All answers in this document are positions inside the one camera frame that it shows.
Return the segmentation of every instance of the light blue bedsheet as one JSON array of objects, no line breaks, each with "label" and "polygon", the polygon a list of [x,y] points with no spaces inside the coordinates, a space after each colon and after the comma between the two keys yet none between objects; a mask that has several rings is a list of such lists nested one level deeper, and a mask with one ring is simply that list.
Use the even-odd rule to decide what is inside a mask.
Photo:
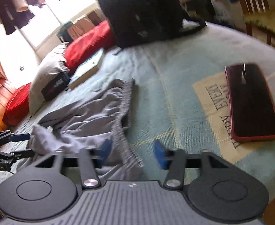
[{"label": "light blue bedsheet", "polygon": [[[62,92],[35,116],[24,119],[15,132],[30,132],[33,124],[45,114],[80,98],[88,98],[90,92],[105,87],[115,78],[134,78],[132,126],[127,138],[144,161],[141,179],[163,180],[166,171],[159,168],[154,157],[152,144],[155,139],[160,139],[169,148],[183,148],[188,153],[209,149],[228,157],[226,151],[220,151],[218,143],[222,139],[213,131],[214,123],[209,111],[205,110],[207,106],[200,102],[199,92],[195,90],[198,82],[220,72],[223,77],[226,65],[256,62],[275,100],[275,49],[225,27],[208,24],[207,28],[189,37],[127,48],[114,56],[116,50],[106,54],[96,75],[73,91]],[[207,97],[209,91],[204,90],[201,94]],[[25,147],[26,142],[10,143],[2,150],[10,152]],[[239,157],[232,160],[238,160],[239,168],[262,181],[271,199],[275,197],[275,141],[259,145],[240,160]],[[19,161],[12,171],[24,164],[25,160]],[[0,182],[8,176],[9,173],[2,172]],[[197,170],[187,170],[186,182],[196,177]]]}]

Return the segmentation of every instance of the ribbed surface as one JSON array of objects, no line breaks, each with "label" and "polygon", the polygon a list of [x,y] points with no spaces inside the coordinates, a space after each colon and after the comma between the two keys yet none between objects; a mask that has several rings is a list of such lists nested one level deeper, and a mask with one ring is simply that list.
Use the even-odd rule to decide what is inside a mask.
[{"label": "ribbed surface", "polygon": [[[0,225],[28,223],[3,220]],[[108,181],[86,191],[68,212],[40,225],[183,225],[217,224],[195,213],[180,192],[167,191],[157,181]],[[249,225],[261,224],[257,220]]]}]

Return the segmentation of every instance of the gray fabric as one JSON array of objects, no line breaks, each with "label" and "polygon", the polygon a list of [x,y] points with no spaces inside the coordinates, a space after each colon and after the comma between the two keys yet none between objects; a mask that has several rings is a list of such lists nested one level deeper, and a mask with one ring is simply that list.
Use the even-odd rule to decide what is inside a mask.
[{"label": "gray fabric", "polygon": [[101,182],[137,179],[143,163],[124,135],[130,127],[133,85],[133,79],[113,80],[91,99],[76,101],[47,114],[33,127],[29,147],[40,155],[57,149],[78,153],[81,148],[98,148],[109,139],[113,142],[112,151],[105,162],[107,167],[98,170]]}]

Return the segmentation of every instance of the book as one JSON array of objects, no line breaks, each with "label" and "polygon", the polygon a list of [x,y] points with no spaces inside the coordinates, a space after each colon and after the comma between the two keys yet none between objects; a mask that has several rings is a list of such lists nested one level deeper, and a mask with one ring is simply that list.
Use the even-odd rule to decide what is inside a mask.
[{"label": "book", "polygon": [[69,82],[68,87],[70,89],[76,88],[78,85],[82,84],[84,81],[89,79],[99,70],[99,64],[104,58],[104,48],[99,49],[92,56],[90,56],[86,61],[81,63]]}]

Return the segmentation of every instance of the bed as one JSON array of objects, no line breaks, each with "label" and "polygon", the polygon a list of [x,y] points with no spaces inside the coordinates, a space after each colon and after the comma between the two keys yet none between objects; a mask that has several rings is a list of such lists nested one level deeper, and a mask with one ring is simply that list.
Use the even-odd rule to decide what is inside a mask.
[{"label": "bed", "polygon": [[[275,141],[239,144],[230,136],[230,116],[224,67],[241,62],[260,65],[275,100],[275,49],[238,31],[208,23],[189,37],[109,51],[100,70],[72,91],[62,92],[33,117],[27,116],[13,131],[32,131],[47,113],[88,98],[111,80],[134,78],[132,125],[126,136],[144,161],[140,179],[163,180],[153,154],[153,141],[188,153],[208,149],[262,181],[270,199],[275,197]],[[217,100],[212,92],[220,92]],[[1,151],[22,150],[27,142],[8,143]],[[20,160],[12,172],[30,163]],[[0,183],[11,174],[0,173]],[[185,183],[196,178],[196,169],[186,171]]]}]

